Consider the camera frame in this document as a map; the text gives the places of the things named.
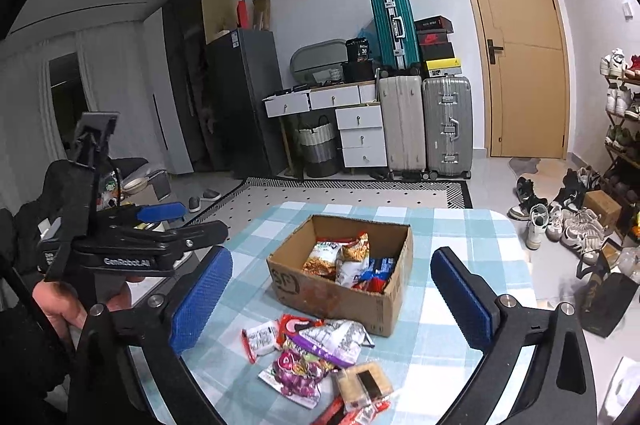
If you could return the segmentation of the left hand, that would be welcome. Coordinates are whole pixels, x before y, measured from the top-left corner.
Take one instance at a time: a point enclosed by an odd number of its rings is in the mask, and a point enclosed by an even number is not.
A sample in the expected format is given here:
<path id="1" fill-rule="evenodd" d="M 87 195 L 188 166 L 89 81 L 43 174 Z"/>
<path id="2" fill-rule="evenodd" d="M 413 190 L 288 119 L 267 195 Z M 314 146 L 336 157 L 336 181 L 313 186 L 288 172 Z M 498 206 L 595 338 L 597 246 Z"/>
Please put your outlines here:
<path id="1" fill-rule="evenodd" d="M 32 298 L 58 335 L 63 336 L 69 325 L 78 329 L 84 327 L 87 310 L 64 283 L 40 281 L 32 290 Z"/>

